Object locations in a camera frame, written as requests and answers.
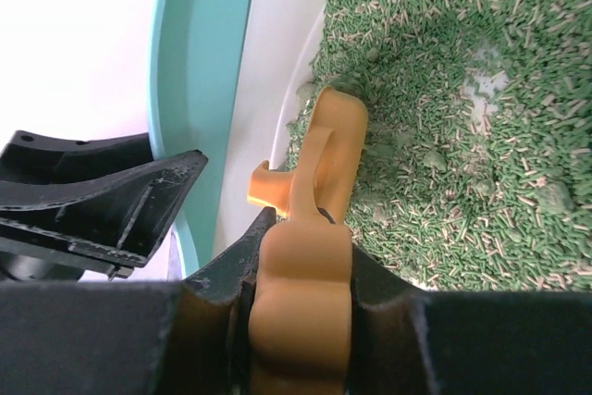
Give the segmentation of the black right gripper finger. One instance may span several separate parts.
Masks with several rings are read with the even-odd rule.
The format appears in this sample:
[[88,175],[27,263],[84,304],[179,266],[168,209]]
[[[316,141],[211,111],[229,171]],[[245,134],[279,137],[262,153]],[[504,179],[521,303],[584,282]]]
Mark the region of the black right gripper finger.
[[1,184],[1,250],[90,270],[143,267],[207,158],[197,150],[64,184]]
[[5,394],[229,394],[247,354],[262,210],[244,235],[177,281],[1,286]]
[[83,182],[153,161],[149,136],[74,141],[16,131],[1,153],[1,194],[21,185]]
[[322,394],[587,394],[591,296],[421,290],[353,251],[347,376]]

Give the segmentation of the orange litter scoop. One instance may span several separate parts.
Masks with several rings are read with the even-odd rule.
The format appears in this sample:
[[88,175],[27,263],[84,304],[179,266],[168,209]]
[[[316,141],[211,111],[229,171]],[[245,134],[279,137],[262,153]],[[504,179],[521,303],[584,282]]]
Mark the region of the orange litter scoop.
[[252,394],[342,394],[352,347],[352,234],[345,216],[368,115],[332,87],[316,98],[297,165],[263,162],[248,200],[282,221],[264,235],[249,315]]

